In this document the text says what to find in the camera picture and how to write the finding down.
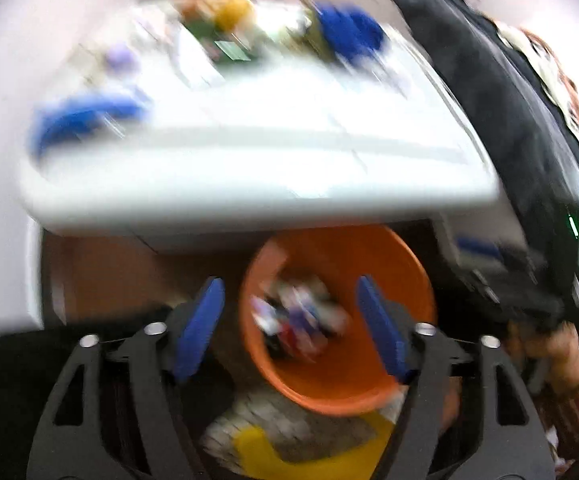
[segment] yellow object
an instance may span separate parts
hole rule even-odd
[[[369,480],[394,425],[377,412],[362,418],[376,431],[375,438],[338,456],[300,463],[284,462],[261,428],[247,428],[234,436],[240,466],[259,480]]]
[[[214,7],[214,23],[224,32],[231,32],[253,11],[251,0],[218,0]]]

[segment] floor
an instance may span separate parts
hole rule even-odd
[[[240,342],[238,294],[255,250],[156,254],[139,238],[45,235],[44,301],[54,322],[122,318],[193,298],[210,276],[223,279],[225,306],[211,348],[242,388],[261,377]]]

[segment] blue object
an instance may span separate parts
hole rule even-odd
[[[331,49],[349,62],[359,56],[373,56],[380,50],[385,32],[370,15],[358,7],[337,9],[319,6],[321,30]]]
[[[135,95],[94,93],[68,99],[59,107],[42,112],[32,137],[31,151],[40,158],[51,145],[89,135],[105,115],[113,119],[140,119],[146,113],[147,104],[147,98],[138,92]]]
[[[193,316],[176,341],[173,375],[179,383],[186,381],[198,371],[209,345],[209,339],[214,333],[220,314],[223,312],[223,305],[223,280],[215,278],[198,300]]]
[[[411,374],[406,361],[409,345],[386,313],[384,299],[367,276],[359,279],[356,301],[385,370],[397,381],[405,383]]]
[[[293,308],[288,311],[287,319],[294,332],[305,332],[309,336],[320,333],[317,326],[313,326],[307,319],[308,314],[318,320],[314,309]]]
[[[459,236],[456,238],[456,245],[461,251],[467,253],[480,254],[480,256],[489,256],[490,258],[495,258],[498,261],[503,260],[503,255],[501,251],[492,242],[484,242],[478,240],[477,238],[470,238],[467,236]]]
[[[120,43],[105,53],[105,62],[114,72],[126,72],[138,66],[138,57],[126,44]]]

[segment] metal screw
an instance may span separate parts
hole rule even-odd
[[[111,132],[114,136],[120,139],[125,138],[122,126],[120,126],[120,124],[118,124],[109,114],[101,114],[99,119],[101,126],[106,128],[108,132]]]
[[[436,333],[436,327],[429,323],[416,323],[414,330],[417,334],[420,335],[429,335],[432,336]]]
[[[493,335],[482,336],[481,343],[483,343],[483,346],[487,346],[487,348],[499,348],[501,346],[500,340]]]
[[[492,290],[491,287],[487,287],[485,289],[485,293],[487,294],[487,296],[489,296],[489,299],[492,300],[494,303],[499,304],[501,302],[501,300],[498,299],[498,296],[496,295],[496,293]]]
[[[96,334],[88,334],[80,338],[79,345],[83,348],[90,348],[98,344],[98,336]]]
[[[162,321],[156,321],[155,323],[150,323],[146,327],[144,327],[144,332],[147,335],[159,335],[162,334],[165,330],[167,330],[167,325]]]

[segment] item in bowl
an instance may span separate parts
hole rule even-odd
[[[266,297],[253,297],[253,317],[263,332],[269,354],[311,361],[327,346],[327,339],[345,333],[349,315],[331,301],[329,291],[313,276],[302,282],[266,286]]]

